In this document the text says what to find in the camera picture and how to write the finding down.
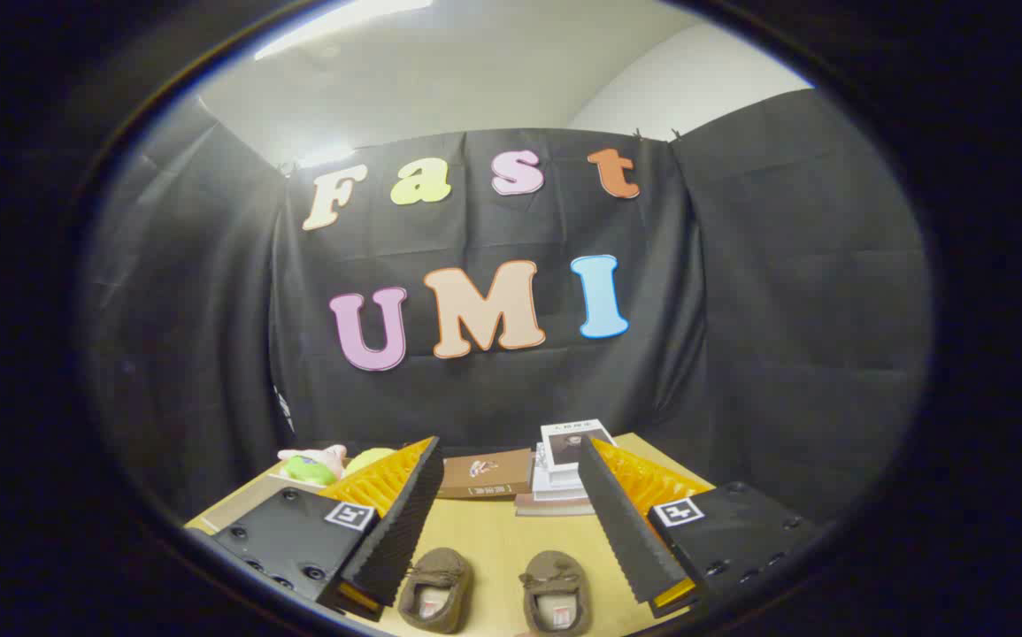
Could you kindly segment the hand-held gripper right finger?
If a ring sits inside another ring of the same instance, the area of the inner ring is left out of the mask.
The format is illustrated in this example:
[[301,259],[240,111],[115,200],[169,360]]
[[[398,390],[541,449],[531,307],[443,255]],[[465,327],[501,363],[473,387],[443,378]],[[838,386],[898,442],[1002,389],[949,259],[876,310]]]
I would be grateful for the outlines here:
[[819,537],[810,518],[744,481],[710,487],[597,439],[583,443],[578,468],[635,600],[657,618],[741,603]]

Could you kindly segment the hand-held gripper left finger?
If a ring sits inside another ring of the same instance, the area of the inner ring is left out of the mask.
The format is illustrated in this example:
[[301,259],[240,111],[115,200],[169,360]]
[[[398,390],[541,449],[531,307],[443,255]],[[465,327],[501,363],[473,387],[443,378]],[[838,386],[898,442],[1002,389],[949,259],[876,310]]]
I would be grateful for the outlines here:
[[280,477],[208,547],[297,600],[370,621],[392,606],[442,487],[442,441],[406,445],[330,487]]

